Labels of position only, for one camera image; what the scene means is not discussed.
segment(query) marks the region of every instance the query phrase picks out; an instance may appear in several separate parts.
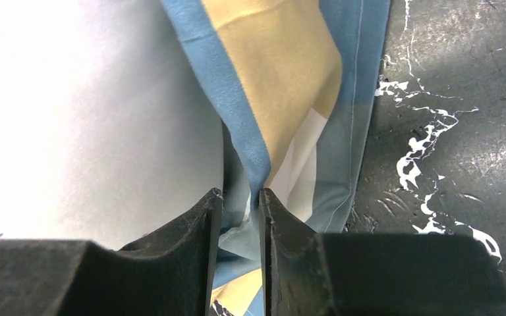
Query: towel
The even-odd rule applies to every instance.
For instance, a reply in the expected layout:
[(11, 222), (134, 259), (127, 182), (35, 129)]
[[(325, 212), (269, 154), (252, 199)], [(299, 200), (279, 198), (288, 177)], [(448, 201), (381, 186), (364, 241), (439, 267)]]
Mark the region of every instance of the towel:
[(212, 303), (261, 316), (259, 191), (315, 231), (343, 231), (389, 0), (161, 2), (230, 145)]

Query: blue and yellow cloth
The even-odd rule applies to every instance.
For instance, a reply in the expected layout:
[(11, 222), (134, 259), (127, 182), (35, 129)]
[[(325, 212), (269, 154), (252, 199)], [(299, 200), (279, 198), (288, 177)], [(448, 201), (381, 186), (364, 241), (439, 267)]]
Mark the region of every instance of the blue and yellow cloth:
[(258, 192), (272, 188), (316, 231), (342, 231), (389, 0), (161, 2), (235, 160), (212, 300), (233, 315), (263, 315)]

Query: black marble surface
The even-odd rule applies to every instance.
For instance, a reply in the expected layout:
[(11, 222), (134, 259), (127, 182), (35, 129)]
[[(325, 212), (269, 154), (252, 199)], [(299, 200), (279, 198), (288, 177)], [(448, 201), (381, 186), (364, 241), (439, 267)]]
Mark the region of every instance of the black marble surface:
[(394, 0), (381, 73), (348, 230), (474, 234), (506, 278), (506, 2)]

